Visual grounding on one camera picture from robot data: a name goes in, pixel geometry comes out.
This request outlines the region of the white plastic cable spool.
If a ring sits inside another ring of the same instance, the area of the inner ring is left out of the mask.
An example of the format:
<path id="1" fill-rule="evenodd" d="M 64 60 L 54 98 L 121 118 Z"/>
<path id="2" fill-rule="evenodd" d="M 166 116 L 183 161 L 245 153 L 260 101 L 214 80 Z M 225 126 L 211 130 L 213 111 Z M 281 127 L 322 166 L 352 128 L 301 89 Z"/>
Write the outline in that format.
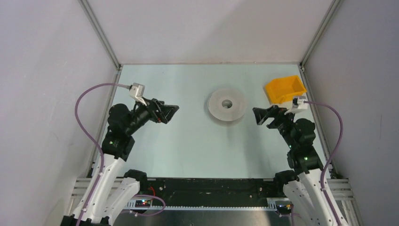
<path id="1" fill-rule="evenodd" d="M 246 113 L 247 101 L 237 89 L 218 89 L 207 101 L 211 116 L 223 122 L 236 122 Z"/>

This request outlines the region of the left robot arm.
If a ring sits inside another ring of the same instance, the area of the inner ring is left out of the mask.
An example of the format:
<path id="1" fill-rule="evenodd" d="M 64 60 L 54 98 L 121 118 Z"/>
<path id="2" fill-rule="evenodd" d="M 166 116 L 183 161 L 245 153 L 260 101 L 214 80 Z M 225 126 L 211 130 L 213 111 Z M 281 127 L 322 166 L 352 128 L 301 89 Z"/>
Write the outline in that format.
<path id="1" fill-rule="evenodd" d="M 143 196 L 149 190 L 147 175 L 138 170 L 128 170 L 115 192 L 112 186 L 122 166 L 126 163 L 135 143 L 132 135 L 145 123 L 167 124 L 179 110 L 177 105 L 167 105 L 157 99 L 136 102 L 130 110 L 125 104 L 109 109 L 108 128 L 101 145 L 100 162 L 79 205 L 69 216 L 64 216 L 63 226 L 111 226 L 127 202 L 135 195 Z"/>

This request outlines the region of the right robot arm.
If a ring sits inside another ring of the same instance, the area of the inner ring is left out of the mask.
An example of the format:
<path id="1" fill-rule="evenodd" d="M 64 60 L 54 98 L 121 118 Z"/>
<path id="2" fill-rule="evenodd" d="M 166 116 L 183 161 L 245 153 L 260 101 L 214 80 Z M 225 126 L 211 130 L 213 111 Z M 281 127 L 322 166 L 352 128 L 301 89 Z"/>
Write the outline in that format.
<path id="1" fill-rule="evenodd" d="M 286 196 L 292 203 L 291 213 L 299 214 L 308 226 L 347 226 L 313 146 L 315 124 L 305 118 L 295 120 L 294 113 L 277 105 L 266 109 L 254 107 L 252 111 L 257 125 L 272 118 L 267 128 L 277 129 L 289 147 L 287 161 L 290 170 L 275 174 L 275 194 Z"/>

